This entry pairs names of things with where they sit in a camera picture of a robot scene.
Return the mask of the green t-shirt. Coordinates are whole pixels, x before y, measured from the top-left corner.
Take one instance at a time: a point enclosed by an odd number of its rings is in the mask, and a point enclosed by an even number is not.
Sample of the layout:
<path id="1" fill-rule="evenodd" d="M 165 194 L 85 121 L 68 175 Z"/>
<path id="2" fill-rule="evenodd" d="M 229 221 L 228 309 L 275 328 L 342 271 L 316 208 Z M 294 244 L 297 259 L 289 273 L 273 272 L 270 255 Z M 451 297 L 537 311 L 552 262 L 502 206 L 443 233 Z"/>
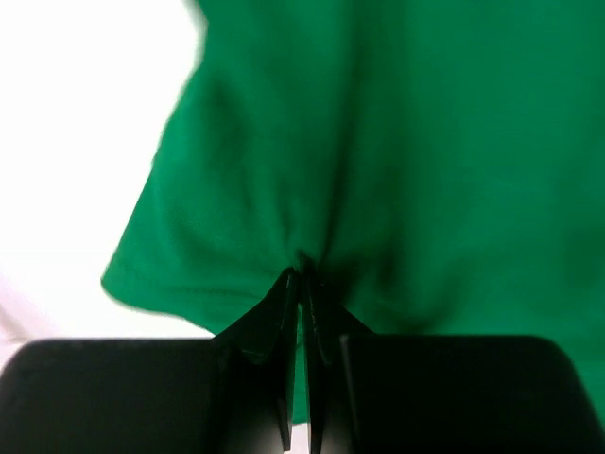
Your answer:
<path id="1" fill-rule="evenodd" d="M 313 267 L 380 333 L 532 334 L 604 409 L 604 5 L 200 1 L 101 284 L 212 333 Z"/>

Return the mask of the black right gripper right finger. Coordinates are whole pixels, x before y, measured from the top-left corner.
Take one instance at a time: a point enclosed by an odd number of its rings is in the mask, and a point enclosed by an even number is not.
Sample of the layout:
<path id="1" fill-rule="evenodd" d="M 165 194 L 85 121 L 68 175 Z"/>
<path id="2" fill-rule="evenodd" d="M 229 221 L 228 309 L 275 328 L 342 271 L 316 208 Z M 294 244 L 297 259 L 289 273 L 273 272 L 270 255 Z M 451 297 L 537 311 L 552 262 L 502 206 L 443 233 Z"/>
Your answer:
<path id="1" fill-rule="evenodd" d="M 313 453 L 600 453 L 571 360 L 533 336 L 378 335 L 317 275 L 302 309 Z"/>

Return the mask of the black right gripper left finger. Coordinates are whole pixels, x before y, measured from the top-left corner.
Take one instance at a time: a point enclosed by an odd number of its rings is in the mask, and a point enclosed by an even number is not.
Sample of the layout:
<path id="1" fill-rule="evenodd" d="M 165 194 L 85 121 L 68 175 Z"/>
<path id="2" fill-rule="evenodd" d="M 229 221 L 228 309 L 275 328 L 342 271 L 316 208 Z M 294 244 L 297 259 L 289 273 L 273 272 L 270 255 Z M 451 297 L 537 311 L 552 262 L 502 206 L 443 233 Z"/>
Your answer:
<path id="1" fill-rule="evenodd" d="M 38 340 L 1 375 L 5 453 L 284 453 L 298 275 L 211 339 Z"/>

